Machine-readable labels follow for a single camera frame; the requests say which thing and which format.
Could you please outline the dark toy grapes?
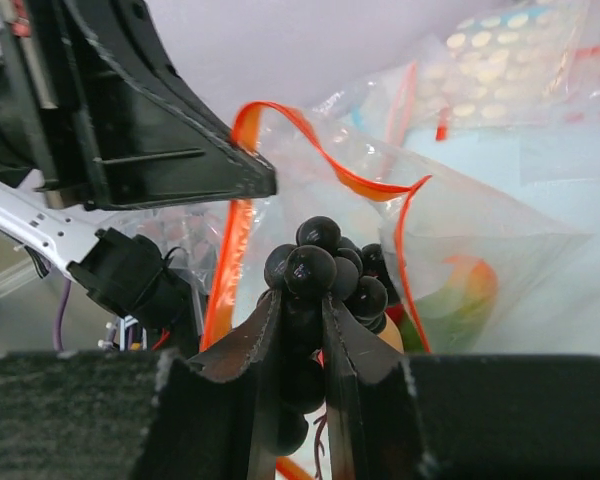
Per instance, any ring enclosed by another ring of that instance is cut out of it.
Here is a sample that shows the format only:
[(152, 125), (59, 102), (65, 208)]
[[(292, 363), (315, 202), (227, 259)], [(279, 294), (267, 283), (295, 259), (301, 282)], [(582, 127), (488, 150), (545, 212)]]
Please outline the dark toy grapes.
[(335, 220), (314, 216), (300, 224), (293, 244), (271, 251), (264, 265), (266, 294), (281, 294), (282, 402), (276, 454), (287, 456), (304, 443), (306, 416), (325, 401), (323, 349), (325, 299), (344, 303), (354, 319), (373, 333), (387, 325), (386, 311), (400, 299), (377, 243), (358, 248)]

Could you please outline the toy peach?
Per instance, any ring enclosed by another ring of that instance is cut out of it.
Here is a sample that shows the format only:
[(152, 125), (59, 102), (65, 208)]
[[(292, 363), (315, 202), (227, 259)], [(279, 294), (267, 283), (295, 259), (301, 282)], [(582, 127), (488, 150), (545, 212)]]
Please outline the toy peach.
[(396, 351), (404, 353), (405, 350), (400, 330), (387, 313), (384, 314), (384, 319), (385, 326), (377, 336)]

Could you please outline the clear orange-zipper bag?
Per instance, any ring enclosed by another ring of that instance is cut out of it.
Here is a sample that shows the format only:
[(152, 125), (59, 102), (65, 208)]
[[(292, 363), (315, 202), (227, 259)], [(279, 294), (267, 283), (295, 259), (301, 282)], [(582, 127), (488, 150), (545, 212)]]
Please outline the clear orange-zipper bag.
[(477, 257), (495, 270), (499, 290), (490, 321), (584, 241), (582, 234), (439, 163), (338, 125), (311, 123), (291, 107), (280, 106), (279, 112), (292, 133), (262, 134), (261, 118), (271, 109), (269, 102), (247, 104), (231, 131), (250, 153), (269, 149), (279, 187), (267, 201), (229, 205), (199, 354), (249, 318), (268, 295), (269, 254), (293, 244), (300, 224), (314, 216), (335, 220), (358, 248), (381, 246), (400, 299), (386, 313), (401, 332), (402, 354), (473, 355), (433, 352), (415, 305), (448, 279), (446, 258)]

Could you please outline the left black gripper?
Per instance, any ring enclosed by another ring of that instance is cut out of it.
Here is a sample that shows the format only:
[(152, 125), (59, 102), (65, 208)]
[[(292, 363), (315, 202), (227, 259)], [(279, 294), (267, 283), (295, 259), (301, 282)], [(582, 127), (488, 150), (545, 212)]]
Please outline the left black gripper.
[(178, 74), (143, 1), (0, 1), (0, 183), (139, 210), (267, 198), (274, 167)]

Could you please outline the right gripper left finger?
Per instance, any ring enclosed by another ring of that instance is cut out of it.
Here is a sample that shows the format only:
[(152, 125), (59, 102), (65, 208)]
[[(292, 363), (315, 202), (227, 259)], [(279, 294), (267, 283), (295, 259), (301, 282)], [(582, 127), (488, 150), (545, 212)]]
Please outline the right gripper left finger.
[(0, 355), (0, 479), (271, 479), (281, 296), (201, 354)]

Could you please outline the red-green toy mango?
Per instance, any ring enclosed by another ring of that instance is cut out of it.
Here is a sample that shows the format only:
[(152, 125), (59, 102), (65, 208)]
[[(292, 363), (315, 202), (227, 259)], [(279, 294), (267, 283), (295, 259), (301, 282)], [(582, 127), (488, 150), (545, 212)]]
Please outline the red-green toy mango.
[(417, 299), (415, 305), (433, 352), (467, 352), (492, 315), (498, 276), (477, 257), (454, 255), (443, 265), (450, 269), (444, 285)]

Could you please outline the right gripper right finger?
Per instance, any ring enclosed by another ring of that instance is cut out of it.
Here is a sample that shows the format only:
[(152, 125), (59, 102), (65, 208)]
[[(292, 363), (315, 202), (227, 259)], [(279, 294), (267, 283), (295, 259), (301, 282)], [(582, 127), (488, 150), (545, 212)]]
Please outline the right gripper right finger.
[(600, 479), (600, 357), (402, 354), (322, 303), (336, 479)]

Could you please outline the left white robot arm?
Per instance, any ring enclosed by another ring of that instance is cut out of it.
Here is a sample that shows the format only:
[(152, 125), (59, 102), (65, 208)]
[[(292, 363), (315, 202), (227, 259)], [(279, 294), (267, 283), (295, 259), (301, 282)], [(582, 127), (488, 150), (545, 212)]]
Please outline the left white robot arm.
[(187, 86), (143, 1), (0, 1), (0, 229), (146, 329), (198, 337), (144, 237), (68, 214), (266, 198), (274, 167)]

